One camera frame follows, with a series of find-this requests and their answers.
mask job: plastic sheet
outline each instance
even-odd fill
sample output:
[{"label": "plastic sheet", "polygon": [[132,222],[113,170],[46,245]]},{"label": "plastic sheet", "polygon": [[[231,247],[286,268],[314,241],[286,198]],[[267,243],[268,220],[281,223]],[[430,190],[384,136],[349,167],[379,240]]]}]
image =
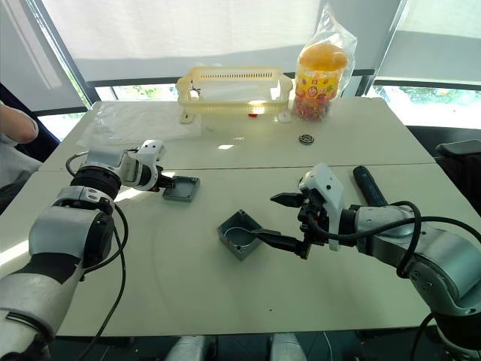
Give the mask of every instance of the plastic sheet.
[{"label": "plastic sheet", "polygon": [[200,135],[200,116],[181,124],[182,116],[183,108],[176,102],[105,102],[78,144],[136,145],[146,139],[167,141]]}]

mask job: black tool handle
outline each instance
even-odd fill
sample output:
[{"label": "black tool handle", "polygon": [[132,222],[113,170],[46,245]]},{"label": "black tool handle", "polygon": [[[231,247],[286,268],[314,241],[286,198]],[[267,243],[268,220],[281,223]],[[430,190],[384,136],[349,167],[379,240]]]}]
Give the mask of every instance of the black tool handle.
[{"label": "black tool handle", "polygon": [[355,167],[352,174],[354,175],[355,182],[358,184],[364,198],[366,198],[368,205],[382,207],[388,204],[374,181],[373,176],[366,167],[363,165]]}]

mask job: white plastic basket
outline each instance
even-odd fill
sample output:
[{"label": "white plastic basket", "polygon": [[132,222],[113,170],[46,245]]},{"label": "white plastic basket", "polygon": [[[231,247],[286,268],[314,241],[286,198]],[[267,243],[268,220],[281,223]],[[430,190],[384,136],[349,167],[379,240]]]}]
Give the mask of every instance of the white plastic basket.
[{"label": "white plastic basket", "polygon": [[281,113],[291,89],[283,70],[269,66],[199,66],[177,82],[178,101],[188,114]]}]

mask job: white table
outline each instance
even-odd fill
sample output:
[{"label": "white table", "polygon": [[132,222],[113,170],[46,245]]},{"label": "white table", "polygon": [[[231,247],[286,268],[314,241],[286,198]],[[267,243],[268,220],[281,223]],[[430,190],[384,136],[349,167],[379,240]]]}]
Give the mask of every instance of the white table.
[{"label": "white table", "polygon": [[[95,114],[112,102],[96,103],[72,133],[42,165],[42,171],[63,170],[65,160],[86,148],[77,145]],[[142,110],[156,111],[162,118],[166,102],[122,102]],[[281,123],[272,115],[202,115],[201,136],[166,141],[162,158],[166,169],[311,167],[329,165],[381,165],[433,163],[433,158],[391,112],[382,99],[338,99],[322,122],[292,118]],[[310,146],[298,141],[310,134]],[[162,138],[146,129],[146,138]],[[220,145],[233,145],[220,150]]]},{"label": "white table", "polygon": [[[346,205],[362,204],[353,166],[333,167],[346,187]],[[386,199],[410,200],[423,215],[454,217],[481,230],[481,219],[436,164],[373,165]],[[313,246],[309,259],[266,244],[243,262],[219,241],[216,227],[242,208],[268,229],[301,236],[297,211],[269,202],[296,191],[308,168],[177,171],[201,178],[191,204],[141,193],[119,205],[129,220],[127,284],[104,335],[186,335],[373,329],[416,326],[428,313],[409,281],[376,259],[343,247]],[[0,217],[3,249],[28,238],[39,212],[70,176],[34,174]],[[459,232],[448,225],[435,225]],[[27,262],[7,262],[0,276]],[[114,301],[120,264],[86,278],[75,293],[60,335],[92,335]]]}]

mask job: transparent plastic bag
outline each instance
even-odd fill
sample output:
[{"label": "transparent plastic bag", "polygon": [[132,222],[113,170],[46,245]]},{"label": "transparent plastic bag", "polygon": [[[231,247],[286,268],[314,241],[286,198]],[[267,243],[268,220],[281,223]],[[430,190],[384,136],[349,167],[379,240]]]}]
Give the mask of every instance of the transparent plastic bag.
[{"label": "transparent plastic bag", "polygon": [[124,147],[146,139],[167,141],[200,135],[200,118],[182,124],[181,115],[183,108],[176,102],[105,102],[77,143]]},{"label": "transparent plastic bag", "polygon": [[319,120],[349,83],[357,38],[339,24],[327,3],[314,36],[304,45],[295,72],[295,114]]}]

